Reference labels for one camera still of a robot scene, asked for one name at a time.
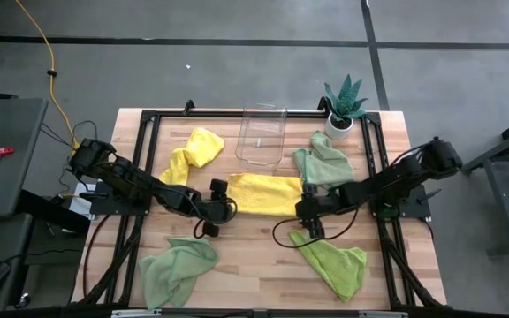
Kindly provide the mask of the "pale green microfiber towel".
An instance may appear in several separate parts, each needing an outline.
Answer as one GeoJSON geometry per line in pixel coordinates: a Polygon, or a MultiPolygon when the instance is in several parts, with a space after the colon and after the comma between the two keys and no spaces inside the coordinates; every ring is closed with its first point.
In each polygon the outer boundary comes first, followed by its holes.
{"type": "Polygon", "coordinates": [[[170,247],[139,260],[144,302],[148,309],[167,304],[182,307],[191,297],[197,278],[219,261],[217,250],[205,239],[168,238],[170,247]]]}
{"type": "Polygon", "coordinates": [[[320,131],[310,138],[311,148],[300,148],[292,158],[305,184],[336,186],[354,181],[354,169],[347,156],[332,145],[331,139],[320,131]]]}

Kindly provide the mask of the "black aluminium frame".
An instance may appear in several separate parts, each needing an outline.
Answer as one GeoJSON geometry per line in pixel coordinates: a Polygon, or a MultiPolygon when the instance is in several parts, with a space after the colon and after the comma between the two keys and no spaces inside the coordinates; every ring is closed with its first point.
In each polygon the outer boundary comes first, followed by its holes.
{"type": "MultiPolygon", "coordinates": [[[[188,185],[209,197],[211,179],[227,179],[231,174],[252,171],[257,174],[276,174],[293,177],[297,168],[291,153],[298,148],[309,148],[313,132],[323,131],[324,112],[321,110],[295,110],[288,113],[285,123],[283,159],[275,168],[242,162],[235,155],[242,121],[242,110],[191,109],[187,116],[177,109],[119,109],[111,143],[122,156],[133,156],[141,115],[161,113],[156,139],[156,152],[152,173],[157,176],[168,167],[170,152],[185,146],[196,127],[206,128],[225,139],[218,157],[203,168],[191,168],[188,185]]],[[[393,160],[409,146],[404,115],[401,111],[373,111],[373,117],[383,130],[388,160],[393,160]]],[[[369,159],[375,159],[374,168],[380,171],[387,165],[381,158],[376,137],[375,123],[368,121],[370,151],[362,135],[361,122],[354,124],[348,137],[334,140],[335,148],[349,158],[354,167],[355,178],[367,178],[372,171],[369,159]]],[[[298,250],[283,248],[276,244],[271,230],[279,221],[290,218],[239,214],[220,228],[217,238],[209,238],[218,251],[217,265],[201,275],[190,299],[183,309],[231,308],[244,309],[390,309],[390,293],[386,273],[392,273],[396,296],[402,305],[408,305],[409,295],[421,306],[419,296],[411,293],[411,284],[392,259],[391,267],[384,270],[384,258],[378,236],[378,221],[372,216],[368,203],[359,209],[353,226],[343,235],[329,241],[338,248],[359,247],[368,256],[362,287],[346,303],[308,265],[298,250]]],[[[168,238],[192,235],[196,219],[184,218],[167,212],[153,200],[148,215],[144,217],[141,241],[136,260],[148,255],[158,255],[169,248],[168,238]]],[[[110,266],[118,236],[121,216],[111,216],[98,231],[90,250],[87,263],[87,292],[98,283],[110,266]]],[[[406,250],[408,265],[422,285],[438,302],[445,304],[444,288],[437,265],[433,239],[423,221],[404,218],[399,221],[400,238],[396,238],[397,222],[389,222],[386,229],[406,250]]]]}

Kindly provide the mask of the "clear plastic bin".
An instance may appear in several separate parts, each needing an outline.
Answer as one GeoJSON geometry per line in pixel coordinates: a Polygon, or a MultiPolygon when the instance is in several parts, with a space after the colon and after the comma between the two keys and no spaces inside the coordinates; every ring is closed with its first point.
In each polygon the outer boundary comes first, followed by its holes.
{"type": "Polygon", "coordinates": [[[283,158],[288,110],[272,103],[248,103],[243,108],[236,157],[243,163],[273,166],[283,158]]]}

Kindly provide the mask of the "dark grey side table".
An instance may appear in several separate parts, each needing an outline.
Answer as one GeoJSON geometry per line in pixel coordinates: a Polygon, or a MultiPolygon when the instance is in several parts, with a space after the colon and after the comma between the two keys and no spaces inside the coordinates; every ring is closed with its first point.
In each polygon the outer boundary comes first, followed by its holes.
{"type": "Polygon", "coordinates": [[[47,108],[43,99],[0,100],[0,148],[15,149],[0,163],[0,218],[15,213],[47,108]]]}

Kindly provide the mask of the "lime green microfiber towel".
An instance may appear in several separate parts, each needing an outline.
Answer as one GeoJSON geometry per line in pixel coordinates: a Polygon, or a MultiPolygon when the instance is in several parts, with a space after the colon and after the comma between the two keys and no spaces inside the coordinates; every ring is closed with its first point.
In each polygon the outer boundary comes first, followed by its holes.
{"type": "Polygon", "coordinates": [[[359,247],[343,249],[318,241],[299,251],[342,302],[347,303],[361,288],[368,255],[359,247]]]}

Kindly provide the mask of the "black operator desk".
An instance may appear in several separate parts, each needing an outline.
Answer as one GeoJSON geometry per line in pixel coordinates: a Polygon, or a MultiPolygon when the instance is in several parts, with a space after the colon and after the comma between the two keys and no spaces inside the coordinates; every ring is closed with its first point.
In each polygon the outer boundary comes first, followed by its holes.
{"type": "Polygon", "coordinates": [[[86,234],[89,220],[41,196],[23,190],[11,216],[0,218],[0,261],[8,261],[11,272],[0,291],[0,311],[19,303],[28,268],[32,265],[59,264],[73,249],[47,243],[31,251],[29,244],[36,222],[54,224],[77,234],[86,234]]]}

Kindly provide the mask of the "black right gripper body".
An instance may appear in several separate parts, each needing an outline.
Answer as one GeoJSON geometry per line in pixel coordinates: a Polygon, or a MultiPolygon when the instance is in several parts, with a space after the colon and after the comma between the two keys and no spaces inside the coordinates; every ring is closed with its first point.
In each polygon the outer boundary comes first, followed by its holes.
{"type": "Polygon", "coordinates": [[[340,186],[327,191],[326,195],[318,194],[317,185],[304,185],[302,193],[302,227],[312,239],[324,239],[325,231],[321,222],[323,216],[343,214],[340,186]]]}

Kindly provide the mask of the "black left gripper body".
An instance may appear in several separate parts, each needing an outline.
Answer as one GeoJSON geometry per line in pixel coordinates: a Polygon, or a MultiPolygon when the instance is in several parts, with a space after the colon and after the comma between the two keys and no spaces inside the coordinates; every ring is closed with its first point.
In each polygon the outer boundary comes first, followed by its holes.
{"type": "Polygon", "coordinates": [[[211,195],[208,201],[199,201],[198,223],[194,227],[194,236],[215,238],[219,234],[219,224],[228,220],[227,190],[228,183],[222,179],[212,179],[210,184],[211,195]]]}

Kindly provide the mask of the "silver metal bracket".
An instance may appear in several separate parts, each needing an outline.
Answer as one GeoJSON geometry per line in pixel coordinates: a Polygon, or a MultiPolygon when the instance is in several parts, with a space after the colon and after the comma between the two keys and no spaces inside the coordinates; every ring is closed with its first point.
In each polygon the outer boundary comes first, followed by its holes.
{"type": "Polygon", "coordinates": [[[408,318],[408,313],[394,311],[365,311],[358,314],[359,318],[408,318]]]}
{"type": "Polygon", "coordinates": [[[162,316],[160,309],[123,309],[111,312],[110,318],[158,318],[162,316]]]}

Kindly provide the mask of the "yellow microfiber towel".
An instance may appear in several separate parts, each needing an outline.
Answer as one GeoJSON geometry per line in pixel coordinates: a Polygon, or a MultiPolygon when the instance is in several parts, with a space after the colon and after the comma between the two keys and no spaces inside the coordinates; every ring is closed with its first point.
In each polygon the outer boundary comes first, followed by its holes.
{"type": "Polygon", "coordinates": [[[158,177],[168,185],[185,186],[191,166],[202,168],[224,149],[224,139],[205,128],[194,128],[186,145],[171,152],[169,166],[158,177]]]}
{"type": "Polygon", "coordinates": [[[280,177],[254,173],[231,174],[227,195],[238,211],[265,216],[295,216],[295,204],[302,195],[302,181],[297,177],[280,177]]]}

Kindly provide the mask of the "potted succulent white pot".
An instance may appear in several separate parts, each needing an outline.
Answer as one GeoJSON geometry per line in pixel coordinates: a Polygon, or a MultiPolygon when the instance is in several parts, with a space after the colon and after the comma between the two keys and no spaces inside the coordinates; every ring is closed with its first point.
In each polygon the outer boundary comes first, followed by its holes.
{"type": "Polygon", "coordinates": [[[324,83],[325,93],[330,99],[330,115],[325,127],[326,134],[332,139],[343,139],[348,136],[354,121],[366,114],[361,108],[368,98],[358,98],[362,80],[353,81],[347,74],[341,88],[334,94],[329,83],[324,83]]]}

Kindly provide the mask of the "silver power supply box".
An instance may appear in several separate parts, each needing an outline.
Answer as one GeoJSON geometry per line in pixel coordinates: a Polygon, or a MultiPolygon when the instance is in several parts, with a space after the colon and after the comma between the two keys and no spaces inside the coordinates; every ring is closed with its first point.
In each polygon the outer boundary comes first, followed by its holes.
{"type": "Polygon", "coordinates": [[[69,209],[81,216],[86,217],[90,221],[95,219],[95,216],[90,213],[92,203],[80,197],[81,193],[85,193],[87,190],[93,191],[95,184],[89,184],[84,186],[82,183],[78,183],[73,192],[73,197],[69,209]]]}

